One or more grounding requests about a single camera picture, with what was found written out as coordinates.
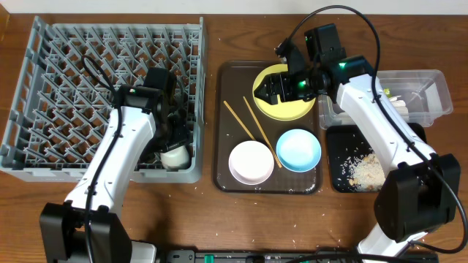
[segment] dish rack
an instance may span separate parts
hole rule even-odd
[[[0,170],[25,181],[75,182],[103,138],[112,95],[80,62],[98,61],[114,86],[142,85],[149,67],[177,76],[175,95],[187,111],[191,166],[167,171],[159,154],[138,163],[140,183],[194,183],[203,165],[203,100],[207,33],[200,24],[54,24],[35,17],[0,147]]]

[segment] yellow plate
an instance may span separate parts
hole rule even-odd
[[[278,72],[287,72],[286,64],[278,64],[269,66],[264,69],[255,79],[254,86],[252,88],[252,96],[254,97],[255,104],[257,107],[265,113],[268,117],[273,118],[279,121],[292,121],[299,119],[300,117],[307,114],[312,106],[314,106],[315,99],[310,102],[305,102],[303,100],[295,102],[281,102],[281,99],[278,98],[278,104],[269,105],[261,99],[257,99],[254,96],[254,90],[261,84],[263,78],[266,75]]]

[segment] wooden table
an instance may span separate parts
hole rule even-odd
[[[199,15],[41,15],[52,23],[198,23]],[[205,94],[203,177],[194,184],[130,183],[123,224],[130,237],[161,248],[199,250],[310,251],[320,246],[351,248],[375,224],[376,194],[340,194],[331,188],[326,154],[324,183],[311,196],[224,194],[212,183],[216,76],[229,60],[268,60],[302,15],[205,15],[208,74]],[[9,115],[33,15],[11,15],[0,42],[0,131]],[[462,168],[459,196],[468,205],[468,18],[463,16],[371,15],[382,43],[380,69],[439,69],[452,96],[452,114],[426,129],[431,146],[453,153]],[[336,23],[347,53],[363,54],[373,64],[374,38],[360,18],[320,15],[303,29]],[[297,34],[302,45],[302,32]],[[25,183],[0,175],[0,261],[44,262],[39,214],[46,202],[63,202],[74,183]],[[461,220],[425,238],[452,248],[461,240]],[[441,256],[466,262],[468,251]]]

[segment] blue plate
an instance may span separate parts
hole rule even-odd
[[[319,163],[322,148],[312,133],[303,129],[293,129],[279,138],[276,154],[288,170],[307,172]]]

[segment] wooden chopstick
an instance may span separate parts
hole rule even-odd
[[[246,131],[246,133],[250,136],[250,139],[256,141],[254,135],[250,133],[250,131],[247,129],[247,127],[244,125],[241,119],[237,116],[237,114],[234,113],[234,110],[231,108],[231,106],[229,106],[229,104],[226,101],[224,101],[224,105],[226,105],[227,109],[234,115],[234,118],[237,120],[237,122],[239,122],[242,128],[244,128],[244,131]]]
[[[282,168],[282,165],[281,165],[281,162],[280,162],[279,159],[278,159],[278,156],[276,155],[275,151],[273,150],[273,147],[271,147],[270,141],[269,141],[268,138],[266,137],[266,134],[265,134],[265,132],[263,131],[262,126],[261,126],[260,123],[258,122],[257,116],[255,116],[255,113],[254,113],[254,111],[252,110],[252,108],[250,107],[250,104],[249,104],[249,102],[247,101],[246,97],[244,97],[244,101],[246,102],[247,107],[249,108],[250,114],[252,114],[252,117],[253,117],[253,119],[255,120],[255,123],[257,124],[258,129],[259,129],[260,132],[262,133],[263,139],[266,141],[266,144],[267,144],[268,147],[270,148],[271,153],[273,154],[273,157],[275,158],[276,163],[278,164],[279,168]]]

